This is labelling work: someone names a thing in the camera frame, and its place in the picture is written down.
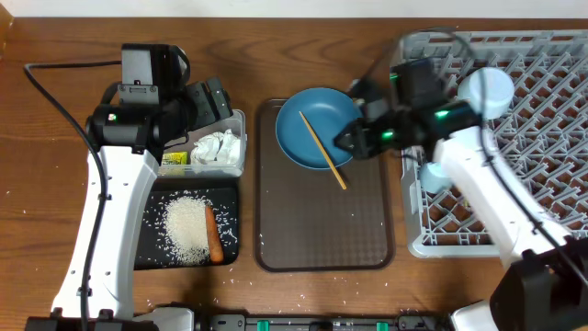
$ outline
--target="carrot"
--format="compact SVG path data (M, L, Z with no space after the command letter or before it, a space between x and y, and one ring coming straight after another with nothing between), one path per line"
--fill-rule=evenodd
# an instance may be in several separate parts
M217 223L214 220L214 213L210 206L206 207L206 235L209 239L209 251L212 264L220 264L224 260L222 253L221 239L217 231Z

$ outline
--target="clear plastic container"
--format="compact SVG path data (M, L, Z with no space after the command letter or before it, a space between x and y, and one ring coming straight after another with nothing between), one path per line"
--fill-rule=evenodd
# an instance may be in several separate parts
M166 153L187 152L187 159L190 162L190 152L194 149L194 143L205 135L213 132L225 132L231 129L232 133L241 138L241 153L239 160L233 165L161 165L158 177L165 178L228 178L240 177L245 165L245 151L247 147L247 134L245 133L245 114L234 109L232 116L226 120L220 120L202 129L189 132L189 141L185 144L165 150ZM181 143L185 138L180 138L168 143Z

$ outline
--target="wooden table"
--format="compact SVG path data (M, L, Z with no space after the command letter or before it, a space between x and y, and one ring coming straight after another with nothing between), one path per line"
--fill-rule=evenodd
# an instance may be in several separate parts
M345 88L381 46L433 26L462 30L587 29L581 20L483 19L70 19L17 18L0 63L0 325L47 315L68 268L85 200L86 149L26 77L25 63L120 58L123 42L186 50L192 79L218 75L247 118L241 179L242 240L235 263L135 272L135 311L188 302L209 313L389 315L448 313L488 298L503 275L496 258L419 259L406 245L400 163L389 161L396 257L380 271L270 274L253 255L254 113L271 97L311 86ZM37 72L84 123L119 67Z

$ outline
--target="green light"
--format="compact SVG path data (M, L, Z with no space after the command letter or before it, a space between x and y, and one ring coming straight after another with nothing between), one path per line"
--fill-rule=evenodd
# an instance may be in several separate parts
M394 131L386 131L382 133L382 140L390 140L394 136Z
M447 116L448 113L449 110L439 110L435 113L435 117L437 117L438 119L443 119L445 116Z

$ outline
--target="gray dish rack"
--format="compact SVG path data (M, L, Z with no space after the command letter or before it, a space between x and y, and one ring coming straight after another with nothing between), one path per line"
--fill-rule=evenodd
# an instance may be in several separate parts
M401 45L403 62L434 57L454 96L463 77L487 63L514 82L508 112L488 122L507 162L535 199L575 237L588 236L588 31L458 32L475 59L442 33ZM497 257L481 222L456 188L430 194L418 173L419 148L403 151L402 199L409 249L416 257Z

